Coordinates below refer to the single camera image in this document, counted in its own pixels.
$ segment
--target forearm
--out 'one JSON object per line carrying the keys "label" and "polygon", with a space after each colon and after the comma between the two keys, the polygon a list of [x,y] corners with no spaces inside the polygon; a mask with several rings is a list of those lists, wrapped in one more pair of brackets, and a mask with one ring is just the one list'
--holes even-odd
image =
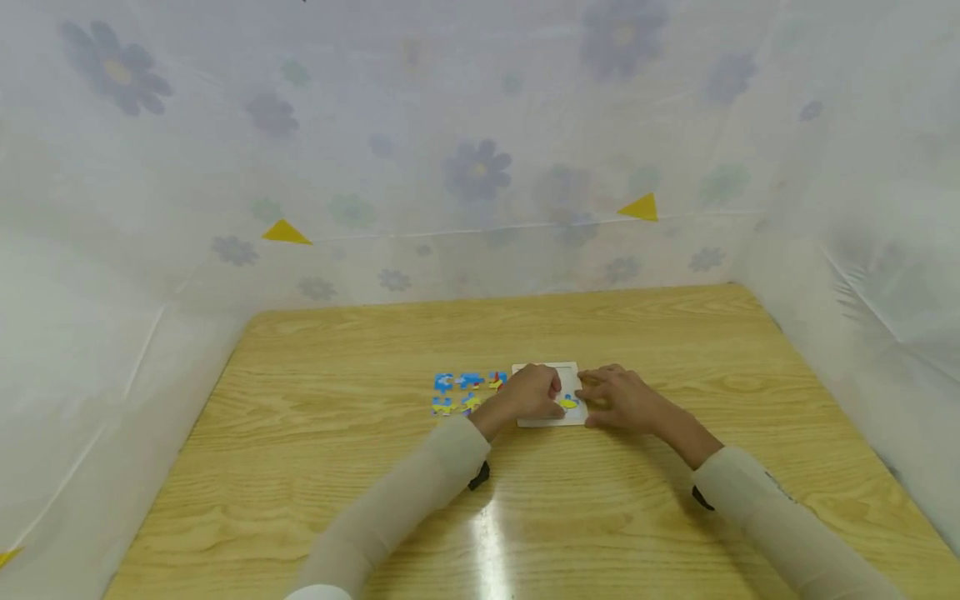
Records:
{"label": "forearm", "polygon": [[802,598],[902,598],[787,495],[763,465],[740,448],[724,447],[692,415],[676,413],[658,434],[694,469],[693,482],[706,502],[740,529]]}
{"label": "forearm", "polygon": [[490,451],[485,435],[463,417],[441,424],[317,537],[296,588],[326,584],[359,598],[377,565],[476,475]]}
{"label": "forearm", "polygon": [[724,447],[693,415],[679,406],[668,404],[664,413],[655,434],[693,470]]}

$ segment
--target blue puzzle piece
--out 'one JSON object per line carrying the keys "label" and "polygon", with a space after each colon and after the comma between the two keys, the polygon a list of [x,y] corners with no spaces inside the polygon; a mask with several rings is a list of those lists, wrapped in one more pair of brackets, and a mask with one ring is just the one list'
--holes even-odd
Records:
{"label": "blue puzzle piece", "polygon": [[433,389],[446,394],[453,389],[453,373],[438,372],[433,378]]}
{"label": "blue puzzle piece", "polygon": [[465,372],[461,373],[461,375],[453,381],[454,383],[460,384],[461,390],[465,390],[469,386],[474,386],[474,388],[479,387],[480,384],[483,383],[483,377],[481,377],[478,372]]}

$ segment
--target white wall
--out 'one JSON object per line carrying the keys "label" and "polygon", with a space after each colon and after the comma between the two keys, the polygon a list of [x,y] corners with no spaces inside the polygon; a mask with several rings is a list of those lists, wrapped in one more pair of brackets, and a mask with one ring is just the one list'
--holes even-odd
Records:
{"label": "white wall", "polygon": [[960,553],[958,24],[955,2],[877,22],[736,275]]}
{"label": "white wall", "polygon": [[97,597],[258,310],[735,277],[957,540],[957,9],[897,4],[8,3],[0,595]]}

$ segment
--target person's left hand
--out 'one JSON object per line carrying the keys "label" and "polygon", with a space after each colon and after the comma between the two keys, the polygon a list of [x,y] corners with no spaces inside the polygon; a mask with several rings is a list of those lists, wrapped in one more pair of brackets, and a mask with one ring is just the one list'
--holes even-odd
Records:
{"label": "person's left hand", "polygon": [[554,402],[560,376],[553,367],[527,365],[507,379],[500,391],[476,408],[470,419],[487,440],[517,419],[562,419],[564,408]]}

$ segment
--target hand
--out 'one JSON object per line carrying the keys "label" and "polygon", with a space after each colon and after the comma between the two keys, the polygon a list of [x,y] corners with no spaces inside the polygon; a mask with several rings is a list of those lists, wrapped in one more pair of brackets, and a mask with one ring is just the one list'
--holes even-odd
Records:
{"label": "hand", "polygon": [[468,419],[488,441],[517,419],[561,419],[564,408],[553,401],[560,392],[557,370],[527,365],[507,379],[500,391],[470,413]]}
{"label": "hand", "polygon": [[666,424],[683,412],[644,383],[638,374],[619,365],[580,371],[577,376],[584,383],[584,389],[576,392],[578,398],[606,400],[608,404],[608,410],[589,414],[587,427],[660,435]]}
{"label": "hand", "polygon": [[564,408],[554,401],[560,389],[556,369],[527,365],[507,379],[494,398],[508,398],[517,419],[562,419]]}

